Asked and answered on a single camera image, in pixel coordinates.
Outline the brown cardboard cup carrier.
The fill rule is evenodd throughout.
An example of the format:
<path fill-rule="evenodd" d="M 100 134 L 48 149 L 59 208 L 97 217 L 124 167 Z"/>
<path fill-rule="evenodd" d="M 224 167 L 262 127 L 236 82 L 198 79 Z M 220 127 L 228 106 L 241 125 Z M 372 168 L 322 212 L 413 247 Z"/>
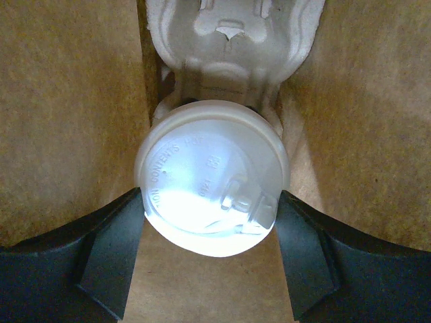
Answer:
<path fill-rule="evenodd" d="M 156 107 L 162 119 L 186 100 L 252 108 L 275 132 L 280 85 L 308 56 L 323 1 L 148 1 L 153 45 L 175 85 Z"/>

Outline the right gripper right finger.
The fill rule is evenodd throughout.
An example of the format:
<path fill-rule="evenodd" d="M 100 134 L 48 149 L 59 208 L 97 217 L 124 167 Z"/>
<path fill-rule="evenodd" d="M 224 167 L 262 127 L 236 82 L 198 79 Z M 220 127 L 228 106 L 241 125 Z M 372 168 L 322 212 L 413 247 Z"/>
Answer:
<path fill-rule="evenodd" d="M 430 321 L 429 252 L 365 234 L 287 191 L 275 228 L 295 320 Z"/>

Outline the green paper bag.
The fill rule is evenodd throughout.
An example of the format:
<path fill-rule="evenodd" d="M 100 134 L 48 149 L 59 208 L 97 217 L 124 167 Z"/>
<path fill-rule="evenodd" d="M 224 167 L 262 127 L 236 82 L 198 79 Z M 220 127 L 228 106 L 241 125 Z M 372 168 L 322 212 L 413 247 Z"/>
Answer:
<path fill-rule="evenodd" d="M 158 84 L 143 1 L 1 2 L 1 245 L 127 192 Z M 430 2 L 327 1 L 277 99 L 291 191 L 430 249 Z M 292 322 L 279 245 L 209 258 L 143 229 L 126 322 Z"/>

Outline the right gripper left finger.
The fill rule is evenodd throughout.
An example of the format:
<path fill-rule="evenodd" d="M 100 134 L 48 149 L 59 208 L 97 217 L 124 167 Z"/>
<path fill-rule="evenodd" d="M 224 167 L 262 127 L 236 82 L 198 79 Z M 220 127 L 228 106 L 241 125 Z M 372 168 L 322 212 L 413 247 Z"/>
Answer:
<path fill-rule="evenodd" d="M 144 208 L 139 188 L 45 234 L 1 249 L 2 322 L 124 318 Z"/>

